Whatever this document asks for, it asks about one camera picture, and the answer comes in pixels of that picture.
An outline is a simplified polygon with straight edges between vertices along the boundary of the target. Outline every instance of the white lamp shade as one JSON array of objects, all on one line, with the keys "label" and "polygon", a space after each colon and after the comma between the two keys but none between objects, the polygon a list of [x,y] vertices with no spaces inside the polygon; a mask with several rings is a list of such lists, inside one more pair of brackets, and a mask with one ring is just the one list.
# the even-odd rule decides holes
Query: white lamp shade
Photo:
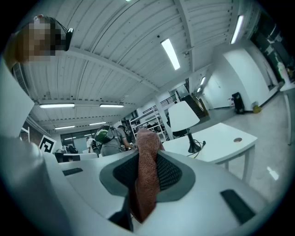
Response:
[{"label": "white lamp shade", "polygon": [[172,132],[188,129],[200,121],[185,101],[169,107],[168,112]]}]

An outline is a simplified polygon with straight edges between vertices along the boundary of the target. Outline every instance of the black cable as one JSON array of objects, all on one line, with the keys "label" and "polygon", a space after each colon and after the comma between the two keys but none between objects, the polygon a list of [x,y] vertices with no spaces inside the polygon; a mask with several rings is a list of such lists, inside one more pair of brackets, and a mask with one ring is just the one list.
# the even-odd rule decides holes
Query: black cable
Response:
[{"label": "black cable", "polygon": [[59,23],[59,21],[57,19],[55,19],[57,21],[57,23],[61,26],[61,28],[64,30],[64,32],[67,32],[67,29],[65,26],[63,26],[61,23]]},{"label": "black cable", "polygon": [[197,153],[197,155],[194,157],[194,158],[196,158],[196,157],[198,156],[199,152],[203,149],[203,147],[204,147],[205,144],[206,144],[205,141],[204,141],[204,142],[199,142],[199,141],[197,141],[196,139],[194,139],[194,142],[199,144],[199,146],[200,146],[200,150],[197,151],[197,152],[195,152],[195,153],[192,153],[192,154],[187,155],[187,157],[188,157],[188,156],[191,156],[191,155],[194,155],[194,154]]}]

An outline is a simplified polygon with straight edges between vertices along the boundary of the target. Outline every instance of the table leg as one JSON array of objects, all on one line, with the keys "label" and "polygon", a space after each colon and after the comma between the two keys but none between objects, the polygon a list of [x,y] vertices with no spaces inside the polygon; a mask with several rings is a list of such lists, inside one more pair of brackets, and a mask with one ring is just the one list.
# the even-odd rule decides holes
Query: table leg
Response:
[{"label": "table leg", "polygon": [[287,107],[287,116],[288,116],[288,145],[291,145],[292,142],[292,123],[291,123],[291,111],[290,111],[290,104],[289,98],[287,94],[284,94],[286,107]]},{"label": "table leg", "polygon": [[229,170],[229,163],[230,163],[229,161],[225,163],[225,168],[226,168],[227,170]]},{"label": "table leg", "polygon": [[242,180],[250,183],[253,165],[254,165],[255,145],[245,152],[245,165]]}]

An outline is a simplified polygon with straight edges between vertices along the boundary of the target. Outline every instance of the shelving unit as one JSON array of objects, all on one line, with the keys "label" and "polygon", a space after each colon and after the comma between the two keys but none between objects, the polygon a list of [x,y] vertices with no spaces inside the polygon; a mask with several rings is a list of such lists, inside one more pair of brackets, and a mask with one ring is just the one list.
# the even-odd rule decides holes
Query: shelving unit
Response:
[{"label": "shelving unit", "polygon": [[[154,114],[155,117],[154,118],[151,118],[151,119],[148,119],[147,121],[142,122],[140,124],[134,123],[134,122],[136,122],[136,121],[138,121],[140,119],[143,119],[143,118],[145,118],[145,117],[147,117],[148,115],[151,115],[151,114]],[[166,141],[166,138],[165,138],[166,131],[165,130],[162,130],[162,127],[161,127],[161,124],[160,124],[160,122],[158,120],[158,117],[160,117],[159,112],[156,112],[154,110],[154,108],[152,107],[152,110],[151,111],[148,111],[147,113],[145,113],[142,116],[139,116],[139,117],[137,117],[137,118],[135,118],[133,120],[129,120],[129,123],[130,123],[130,126],[131,126],[131,129],[132,129],[132,132],[133,132],[133,135],[134,135],[135,139],[136,139],[136,134],[137,134],[137,131],[136,131],[136,128],[137,127],[139,127],[139,126],[141,126],[143,124],[146,124],[146,123],[150,122],[151,120],[155,120],[156,119],[156,121],[157,121],[158,124],[155,125],[155,126],[153,126],[153,127],[151,127],[151,128],[148,128],[147,130],[153,130],[154,128],[159,127],[161,131],[158,132],[158,133],[156,133],[156,134],[160,137],[161,142],[165,142]]]}]

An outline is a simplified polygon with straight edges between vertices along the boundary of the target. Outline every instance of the corrugated ceiling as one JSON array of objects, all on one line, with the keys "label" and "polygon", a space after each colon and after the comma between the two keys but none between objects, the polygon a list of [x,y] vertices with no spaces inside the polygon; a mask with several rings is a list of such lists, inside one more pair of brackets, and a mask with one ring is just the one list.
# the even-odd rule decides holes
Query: corrugated ceiling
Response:
[{"label": "corrugated ceiling", "polygon": [[[233,9],[239,1],[180,2],[186,8],[186,23],[191,24],[189,34],[195,46],[193,62],[184,55],[189,49],[188,32],[172,0],[41,1],[24,21],[40,13],[55,17],[65,27],[74,29],[71,47],[102,56],[118,68],[114,70],[99,61],[89,61],[82,54],[76,57],[67,53],[50,62],[29,63],[24,66],[24,72],[31,98],[40,103],[43,100],[124,102],[129,107],[77,106],[44,110],[35,106],[30,114],[32,118],[46,130],[65,126],[69,120],[76,126],[88,125],[90,118],[97,122],[117,122],[155,93],[141,80],[161,90],[176,78],[179,78],[178,82],[185,80],[182,75],[187,75],[192,63],[196,70],[210,64],[213,48],[231,37],[230,27],[237,18]],[[171,40],[177,53],[181,66],[177,71],[160,44],[166,38]],[[128,73],[135,73],[140,80],[122,73],[124,68]]]}]

